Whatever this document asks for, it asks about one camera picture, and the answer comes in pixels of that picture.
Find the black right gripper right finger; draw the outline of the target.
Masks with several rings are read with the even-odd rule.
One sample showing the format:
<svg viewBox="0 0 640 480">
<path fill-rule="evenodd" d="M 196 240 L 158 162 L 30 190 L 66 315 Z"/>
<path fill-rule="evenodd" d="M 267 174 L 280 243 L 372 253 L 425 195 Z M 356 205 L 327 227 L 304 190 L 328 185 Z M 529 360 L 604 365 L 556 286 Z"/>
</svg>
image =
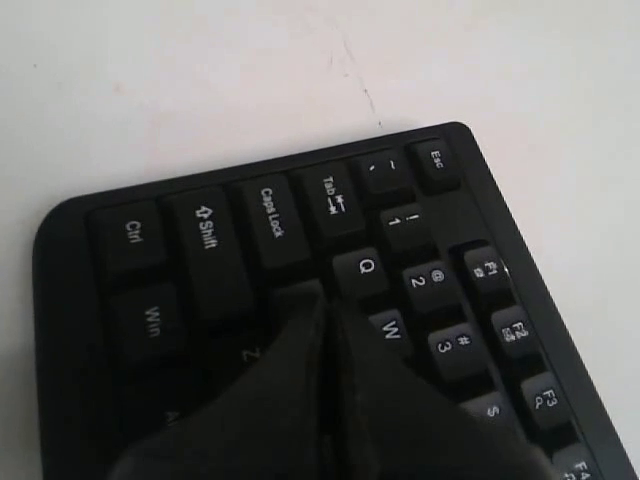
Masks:
<svg viewBox="0 0 640 480">
<path fill-rule="evenodd" d="M 542 450 L 411 371 L 351 302 L 330 304 L 340 465 L 349 479 L 550 479 Z"/>
</svg>

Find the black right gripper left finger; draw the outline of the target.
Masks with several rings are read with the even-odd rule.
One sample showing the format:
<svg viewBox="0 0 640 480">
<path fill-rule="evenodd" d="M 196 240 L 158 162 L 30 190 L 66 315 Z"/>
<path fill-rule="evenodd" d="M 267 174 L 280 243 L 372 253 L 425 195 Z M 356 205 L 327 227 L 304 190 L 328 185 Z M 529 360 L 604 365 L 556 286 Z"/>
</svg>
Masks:
<svg viewBox="0 0 640 480">
<path fill-rule="evenodd" d="M 112 479 L 320 479 L 319 428 L 327 302 L 319 288 L 278 291 L 283 328 L 217 399 L 130 446 Z"/>
</svg>

